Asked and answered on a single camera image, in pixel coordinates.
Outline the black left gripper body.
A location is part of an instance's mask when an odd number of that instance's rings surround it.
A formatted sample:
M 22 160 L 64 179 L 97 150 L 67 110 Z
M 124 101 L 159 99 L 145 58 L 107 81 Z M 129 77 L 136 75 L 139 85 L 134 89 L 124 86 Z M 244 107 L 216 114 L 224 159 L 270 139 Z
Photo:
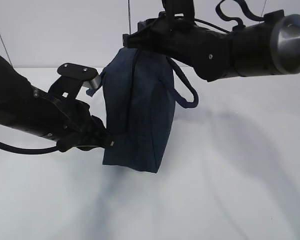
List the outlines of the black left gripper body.
M 64 153 L 71 148 L 90 151 L 94 148 L 110 149 L 115 138 L 103 121 L 90 113 L 90 106 L 82 101 L 72 101 L 63 124 L 64 136 L 57 141 L 57 148 Z

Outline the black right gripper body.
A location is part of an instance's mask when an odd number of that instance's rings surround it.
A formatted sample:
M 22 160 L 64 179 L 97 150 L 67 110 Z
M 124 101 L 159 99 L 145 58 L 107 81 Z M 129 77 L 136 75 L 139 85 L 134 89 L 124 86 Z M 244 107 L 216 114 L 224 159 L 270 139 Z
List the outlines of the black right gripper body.
M 151 18 L 140 22 L 137 32 L 124 34 L 123 46 L 160 54 L 197 54 L 196 27 L 184 18 Z

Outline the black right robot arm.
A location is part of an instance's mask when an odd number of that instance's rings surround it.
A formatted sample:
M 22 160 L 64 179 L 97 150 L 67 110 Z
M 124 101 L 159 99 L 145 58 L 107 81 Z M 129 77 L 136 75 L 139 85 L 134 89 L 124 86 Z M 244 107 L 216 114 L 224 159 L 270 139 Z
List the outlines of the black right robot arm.
M 165 0 L 157 18 L 140 23 L 137 32 L 123 35 L 123 46 L 166 55 L 212 82 L 232 77 L 295 75 L 300 73 L 300 14 L 277 10 L 254 15 L 238 2 L 255 24 L 234 17 L 232 31 L 198 26 L 191 0 Z

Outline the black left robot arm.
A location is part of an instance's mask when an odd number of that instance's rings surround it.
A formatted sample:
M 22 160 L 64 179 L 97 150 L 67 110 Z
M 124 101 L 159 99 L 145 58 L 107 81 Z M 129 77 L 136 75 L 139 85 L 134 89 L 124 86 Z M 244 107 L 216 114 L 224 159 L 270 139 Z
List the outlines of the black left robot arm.
M 98 89 L 101 77 L 95 68 L 64 63 L 60 77 L 48 92 L 33 86 L 0 56 L 0 125 L 54 141 L 55 146 L 24 149 L 0 142 L 0 149 L 22 155 L 43 155 L 71 148 L 109 149 L 114 137 L 90 106 L 77 99 L 82 87 Z

